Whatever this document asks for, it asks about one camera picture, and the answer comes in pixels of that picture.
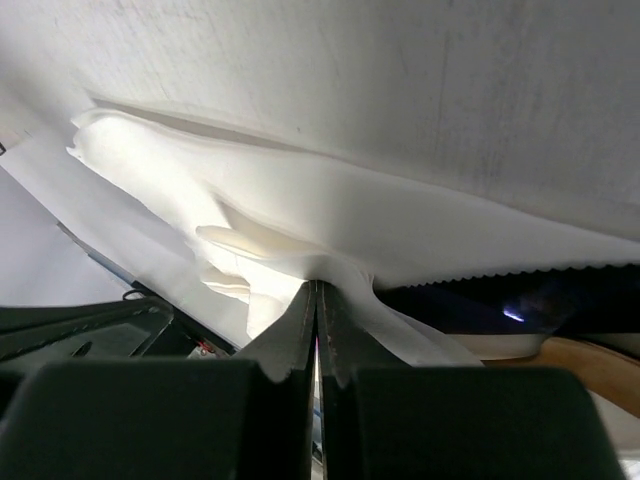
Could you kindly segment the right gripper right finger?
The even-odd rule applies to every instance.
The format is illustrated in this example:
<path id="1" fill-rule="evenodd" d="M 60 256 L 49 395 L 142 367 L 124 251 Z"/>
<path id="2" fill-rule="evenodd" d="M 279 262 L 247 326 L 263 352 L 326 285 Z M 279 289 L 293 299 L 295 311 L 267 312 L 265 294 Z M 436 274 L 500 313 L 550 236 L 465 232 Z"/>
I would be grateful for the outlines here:
<path id="1" fill-rule="evenodd" d="M 412 367 L 316 286 L 328 479 L 620 479 L 580 381 L 554 368 Z"/>

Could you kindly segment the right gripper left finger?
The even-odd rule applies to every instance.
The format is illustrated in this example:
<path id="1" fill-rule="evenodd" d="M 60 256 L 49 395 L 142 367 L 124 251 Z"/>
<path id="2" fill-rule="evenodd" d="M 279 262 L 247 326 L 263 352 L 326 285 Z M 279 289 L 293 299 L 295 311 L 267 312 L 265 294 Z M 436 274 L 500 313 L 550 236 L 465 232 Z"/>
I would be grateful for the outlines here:
<path id="1" fill-rule="evenodd" d="M 98 358 L 82 346 L 1 380 L 5 479 L 307 479 L 315 295 L 242 351 Z"/>

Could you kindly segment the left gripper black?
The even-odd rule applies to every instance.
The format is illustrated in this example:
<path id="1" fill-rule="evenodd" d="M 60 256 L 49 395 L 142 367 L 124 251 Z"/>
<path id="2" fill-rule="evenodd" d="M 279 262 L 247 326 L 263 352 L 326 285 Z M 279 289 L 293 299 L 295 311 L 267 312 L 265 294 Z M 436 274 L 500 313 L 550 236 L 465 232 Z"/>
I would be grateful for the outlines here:
<path id="1" fill-rule="evenodd" d="M 156 345 L 162 337 L 186 340 L 225 357 L 235 347 L 220 335 L 158 297 L 68 306 L 3 307 L 1 309 L 1 358 L 13 360 L 54 343 L 110 327 L 131 325 L 143 330 L 145 338 L 133 356 L 160 355 Z"/>

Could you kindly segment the white paper napkin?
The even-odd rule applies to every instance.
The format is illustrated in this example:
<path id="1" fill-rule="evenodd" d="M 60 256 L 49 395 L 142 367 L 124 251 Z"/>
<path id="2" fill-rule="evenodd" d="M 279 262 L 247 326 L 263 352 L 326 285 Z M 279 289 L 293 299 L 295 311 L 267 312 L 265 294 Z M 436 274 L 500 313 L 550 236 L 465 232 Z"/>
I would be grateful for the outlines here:
<path id="1" fill-rule="evenodd" d="M 115 267 L 244 344 L 301 284 L 344 292 L 360 324 L 412 365 L 477 365 L 473 347 L 374 294 L 554 267 L 622 266 L 635 241 L 306 153 L 196 136 L 117 110 L 74 118 L 64 141 L 1 101 L 1 163 Z"/>

